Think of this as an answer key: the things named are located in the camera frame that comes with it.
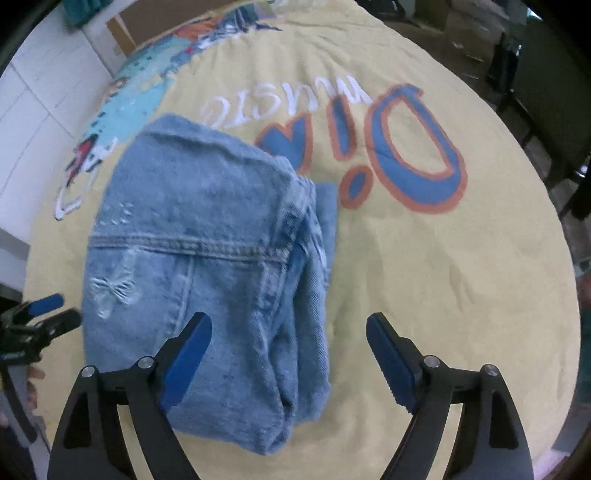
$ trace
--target metal screw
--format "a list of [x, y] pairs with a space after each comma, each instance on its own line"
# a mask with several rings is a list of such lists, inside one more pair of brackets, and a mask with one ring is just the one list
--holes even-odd
[[431, 368], [437, 368], [441, 364], [441, 361], [435, 355], [427, 355], [423, 361], [425, 365]]
[[84, 367], [82, 369], [82, 371], [80, 372], [80, 374], [84, 377], [84, 378], [88, 378], [88, 377], [92, 377], [92, 375], [95, 374], [95, 367], [89, 365], [88, 367]]
[[138, 367], [150, 368], [154, 364], [154, 359], [151, 356], [143, 356], [138, 361]]
[[486, 364], [484, 366], [484, 371], [491, 377], [496, 377], [499, 374], [499, 369], [491, 364]]

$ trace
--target light blue denim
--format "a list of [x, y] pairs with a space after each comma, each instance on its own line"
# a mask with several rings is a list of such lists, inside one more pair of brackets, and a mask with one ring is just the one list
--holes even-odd
[[172, 426], [267, 455], [329, 396], [324, 301], [337, 190], [221, 132], [167, 115], [115, 167], [89, 238], [87, 360], [155, 354], [195, 312], [212, 342]]

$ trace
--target yellow blanket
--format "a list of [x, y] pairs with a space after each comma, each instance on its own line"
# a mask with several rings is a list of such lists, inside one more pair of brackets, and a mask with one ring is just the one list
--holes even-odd
[[[560, 430], [579, 357], [570, 255], [535, 170], [484, 101], [352, 0], [269, 17], [207, 49], [196, 44], [198, 55], [187, 49], [147, 118], [178, 113], [339, 185], [327, 302], [332, 396], [322, 418], [296, 427], [274, 456], [179, 435], [196, 471], [204, 479], [379, 478], [410, 416], [365, 339], [365, 319], [378, 311], [452, 367], [499, 366], [535, 458]], [[183, 31], [201, 34], [195, 25]], [[55, 179], [60, 209], [53, 190], [34, 230], [27, 298], [59, 291], [79, 306], [87, 236], [128, 142], [118, 140], [95, 150], [102, 165], [82, 165], [90, 173], [69, 166], [70, 185]], [[64, 199], [76, 185], [86, 189], [81, 201]], [[50, 437], [84, 364], [79, 331], [44, 353], [40, 412]], [[459, 412], [450, 412], [430, 478], [444, 472]], [[122, 419], [138, 478], [151, 478], [128, 414]]]

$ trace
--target finger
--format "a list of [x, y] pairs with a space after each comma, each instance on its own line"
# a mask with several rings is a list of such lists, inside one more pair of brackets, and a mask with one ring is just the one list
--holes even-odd
[[45, 378], [45, 372], [40, 368], [34, 367], [33, 365], [29, 365], [29, 368], [27, 370], [27, 377], [43, 380]]

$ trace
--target blue gripper pad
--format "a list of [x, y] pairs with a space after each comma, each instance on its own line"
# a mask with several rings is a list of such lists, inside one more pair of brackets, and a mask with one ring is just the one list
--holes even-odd
[[64, 305], [64, 297], [62, 297], [59, 293], [55, 295], [50, 295], [45, 297], [44, 299], [32, 301], [29, 304], [29, 308], [27, 313], [32, 317], [39, 317], [44, 313], [51, 312], [52, 310], [57, 310], [58, 308], [63, 307]]
[[165, 413], [181, 403], [212, 341], [211, 318], [205, 314], [196, 313], [178, 337], [186, 337], [186, 339], [164, 376], [160, 407]]
[[382, 313], [368, 318], [365, 331], [396, 403], [414, 414], [419, 401], [423, 356], [412, 341], [398, 336]]

